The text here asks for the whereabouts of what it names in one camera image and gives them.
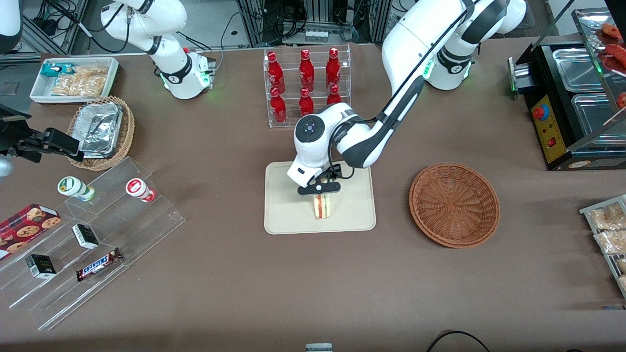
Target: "beige tray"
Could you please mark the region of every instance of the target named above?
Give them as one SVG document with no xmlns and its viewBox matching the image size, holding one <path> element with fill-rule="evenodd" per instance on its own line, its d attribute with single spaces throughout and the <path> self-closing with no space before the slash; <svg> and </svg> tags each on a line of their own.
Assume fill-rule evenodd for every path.
<svg viewBox="0 0 626 352">
<path fill-rule="evenodd" d="M 340 162 L 344 172 L 351 169 Z M 265 169 L 265 230 L 272 235 L 313 232 L 369 231 L 376 225 L 374 192 L 369 168 L 358 168 L 341 191 L 331 194 L 331 217 L 316 220 L 311 195 L 297 193 L 287 176 L 291 162 L 271 163 Z"/>
</svg>

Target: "brown table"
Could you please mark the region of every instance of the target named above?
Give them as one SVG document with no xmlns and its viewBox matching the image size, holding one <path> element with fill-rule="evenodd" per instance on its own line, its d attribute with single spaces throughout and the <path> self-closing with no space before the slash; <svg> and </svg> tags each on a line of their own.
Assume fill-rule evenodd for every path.
<svg viewBox="0 0 626 352">
<path fill-rule="evenodd" d="M 215 89 L 190 101 L 163 88 L 149 57 L 119 56 L 130 155 L 188 220 L 52 331 L 2 303 L 0 350 L 423 351 L 463 329 L 492 351 L 623 351 L 626 312 L 600 310 L 623 299 L 577 210 L 625 193 L 624 172 L 545 171 L 530 114 L 507 94 L 506 59 L 527 44 L 489 40 L 461 87 L 424 90 L 372 167 L 372 231 L 287 236 L 263 228 L 265 167 L 295 150 L 291 131 L 267 126 L 262 51 L 228 52 Z M 380 52 L 353 46 L 352 57 L 353 107 L 374 116 L 390 96 Z M 33 104 L 30 124 L 64 130 L 75 110 Z M 502 219 L 482 246 L 443 248 L 411 219 L 409 185 L 437 162 L 496 189 Z M 100 174 L 59 156 L 15 167 L 1 217 L 61 203 L 65 175 Z M 451 336 L 434 352 L 453 349 L 480 347 Z"/>
</svg>

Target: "brown woven basket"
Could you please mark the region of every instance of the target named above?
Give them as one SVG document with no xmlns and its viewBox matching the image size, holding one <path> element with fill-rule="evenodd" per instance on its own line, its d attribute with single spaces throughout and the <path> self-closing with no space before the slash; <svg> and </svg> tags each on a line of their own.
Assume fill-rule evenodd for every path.
<svg viewBox="0 0 626 352">
<path fill-rule="evenodd" d="M 115 96 L 100 98 L 90 101 L 88 104 L 99 105 L 105 103 L 116 103 L 124 108 L 124 115 L 121 118 L 122 126 L 120 136 L 118 137 L 117 151 L 109 159 L 84 159 L 83 162 L 79 163 L 68 158 L 69 162 L 76 167 L 87 168 L 92 171 L 103 171 L 119 164 L 122 160 L 124 160 L 130 150 L 130 145 L 133 143 L 133 133 L 135 132 L 135 118 L 133 117 L 133 112 L 130 111 L 128 105 L 122 99 Z M 72 118 L 72 121 L 69 123 L 68 135 L 72 135 L 74 124 L 76 123 L 76 117 L 78 117 L 78 111 L 74 114 L 74 118 Z"/>
<path fill-rule="evenodd" d="M 422 170 L 411 185 L 409 206 L 428 237 L 452 248 L 482 244 L 500 221 L 493 187 L 478 172 L 457 163 L 438 163 Z"/>
</svg>

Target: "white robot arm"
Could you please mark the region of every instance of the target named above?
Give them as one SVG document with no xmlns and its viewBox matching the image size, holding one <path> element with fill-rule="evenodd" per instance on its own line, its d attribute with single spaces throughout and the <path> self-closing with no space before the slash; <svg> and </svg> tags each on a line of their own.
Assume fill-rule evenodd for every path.
<svg viewBox="0 0 626 352">
<path fill-rule="evenodd" d="M 517 27 L 525 13 L 524 0 L 418 1 L 382 45 L 393 96 L 375 119 L 364 120 L 348 104 L 337 103 L 298 121 L 297 156 L 287 172 L 300 186 L 298 193 L 337 192 L 339 184 L 330 181 L 349 178 L 331 165 L 331 145 L 348 166 L 372 165 L 421 93 L 427 69 L 435 88 L 456 88 L 478 44 Z M 329 182 L 319 182 L 321 178 Z"/>
<path fill-rule="evenodd" d="M 112 37 L 128 40 L 150 55 L 173 96 L 190 99 L 211 87 L 213 71 L 208 59 L 186 53 L 172 36 L 187 23 L 179 0 L 121 0 L 103 7 L 100 19 L 103 25 L 110 22 L 106 31 Z"/>
<path fill-rule="evenodd" d="M 0 54 L 11 51 L 22 36 L 22 2 L 18 0 L 0 0 Z"/>
</svg>

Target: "food display warmer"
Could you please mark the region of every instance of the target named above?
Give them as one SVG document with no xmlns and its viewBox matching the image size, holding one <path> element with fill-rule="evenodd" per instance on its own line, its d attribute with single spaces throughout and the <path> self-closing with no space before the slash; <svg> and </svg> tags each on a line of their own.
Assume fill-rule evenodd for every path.
<svg viewBox="0 0 626 352">
<path fill-rule="evenodd" d="M 606 3 L 566 6 L 556 17 L 553 25 L 571 13 L 580 40 L 542 36 L 517 62 L 509 59 L 511 89 L 526 100 L 548 170 L 626 168 L 626 67 L 607 50 L 626 60 L 618 32 L 626 33 L 626 2 Z"/>
</svg>

